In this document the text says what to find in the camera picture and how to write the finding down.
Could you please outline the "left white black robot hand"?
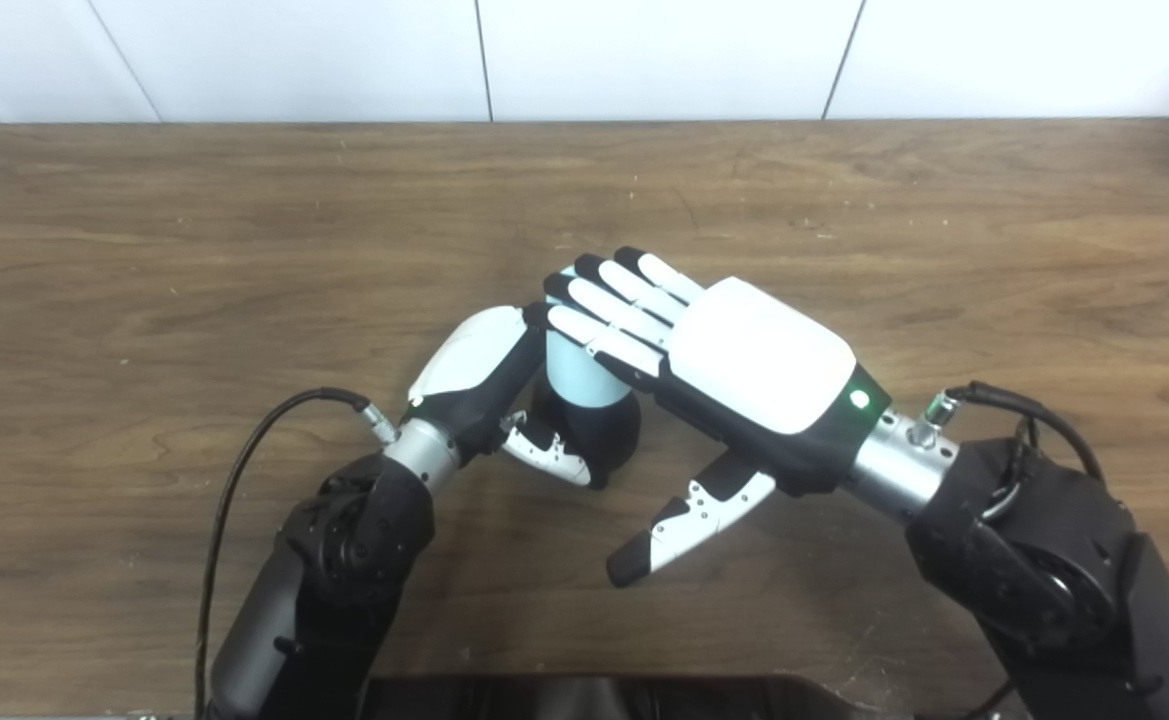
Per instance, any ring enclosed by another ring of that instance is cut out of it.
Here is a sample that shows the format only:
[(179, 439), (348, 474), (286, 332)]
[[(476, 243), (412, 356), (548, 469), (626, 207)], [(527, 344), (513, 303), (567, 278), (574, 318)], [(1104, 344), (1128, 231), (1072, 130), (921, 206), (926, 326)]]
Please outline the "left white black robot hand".
[(388, 456), (433, 496), (478, 455), (505, 452), (575, 487), (592, 487), (589, 462), (546, 416), (516, 410), (546, 361), (546, 333), (516, 306), (470, 316), (430, 356), (407, 392), (397, 445)]

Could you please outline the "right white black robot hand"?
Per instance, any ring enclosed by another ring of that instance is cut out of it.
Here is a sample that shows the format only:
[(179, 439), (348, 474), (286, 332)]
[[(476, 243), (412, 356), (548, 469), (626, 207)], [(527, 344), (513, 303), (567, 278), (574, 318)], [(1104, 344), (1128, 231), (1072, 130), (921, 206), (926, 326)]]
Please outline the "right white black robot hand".
[(542, 288), (530, 324), (724, 446), (608, 556), (617, 588), (729, 529), (773, 492), (833, 491), (891, 406), (844, 338), (743, 279), (706, 288), (627, 245), (611, 258), (581, 255)]

